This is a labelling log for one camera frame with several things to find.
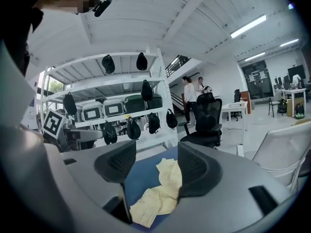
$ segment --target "black and white marker board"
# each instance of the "black and white marker board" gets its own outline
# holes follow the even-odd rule
[[[56,111],[49,109],[45,119],[42,130],[55,139],[58,138],[59,132],[63,127],[65,117]]]

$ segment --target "fluorescent light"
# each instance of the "fluorescent light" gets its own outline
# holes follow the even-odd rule
[[[288,45],[288,44],[291,44],[291,43],[294,43],[294,42],[297,42],[297,41],[299,41],[299,39],[296,39],[296,40],[292,40],[292,41],[283,43],[280,47],[286,46],[286,45]]]
[[[259,17],[258,19],[250,22],[249,24],[245,25],[244,27],[241,27],[240,29],[236,30],[235,32],[231,33],[231,37],[232,38],[235,38],[237,37],[238,35],[244,33],[245,31],[255,27],[256,25],[264,22],[265,20],[267,19],[267,16],[266,15],[263,15],[261,17]]]
[[[260,53],[260,54],[257,54],[257,55],[255,55],[255,56],[253,56],[253,57],[250,57],[250,58],[246,59],[245,61],[249,61],[249,60],[255,59],[255,58],[257,58],[257,57],[259,57],[259,56],[262,56],[262,55],[264,55],[264,54],[265,54],[265,52],[262,52],[262,53]]]
[[[171,63],[171,65],[173,65],[177,60],[178,60],[178,58],[174,59],[173,62]]]

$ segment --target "green storage bin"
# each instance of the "green storage bin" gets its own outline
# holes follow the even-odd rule
[[[162,97],[157,93],[154,93],[152,95],[152,100],[147,102],[148,110],[161,108],[162,106],[163,106]]]
[[[132,95],[126,97],[124,100],[124,105],[126,113],[135,113],[146,110],[145,101],[142,99],[141,95]]]

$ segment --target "blue pad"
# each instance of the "blue pad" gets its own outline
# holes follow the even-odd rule
[[[177,157],[176,146],[155,156],[135,162],[125,180],[125,197],[128,206],[134,205],[148,188],[161,185],[156,165],[161,162],[162,158],[177,160]],[[141,231],[150,232],[168,216],[156,216],[149,229],[136,223],[133,223],[132,226]]]

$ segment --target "table leg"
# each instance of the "table leg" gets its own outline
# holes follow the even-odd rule
[[[294,111],[294,104],[295,104],[295,93],[292,93],[292,117],[294,117],[295,115],[295,111]]]
[[[243,125],[243,134],[242,134],[242,142],[241,142],[241,145],[243,145],[243,142],[244,142],[244,135],[245,135],[245,125],[246,125],[245,110],[242,110],[242,117],[244,118],[244,125]]]
[[[305,116],[307,115],[307,112],[306,112],[306,108],[307,108],[307,105],[306,105],[306,91],[303,92],[303,99],[305,101]]]
[[[246,131],[248,130],[247,117],[248,117],[248,109],[246,107],[245,108],[245,116],[244,116],[244,127],[245,127]]]
[[[231,112],[228,112],[228,119],[229,119],[229,129],[231,130]]]

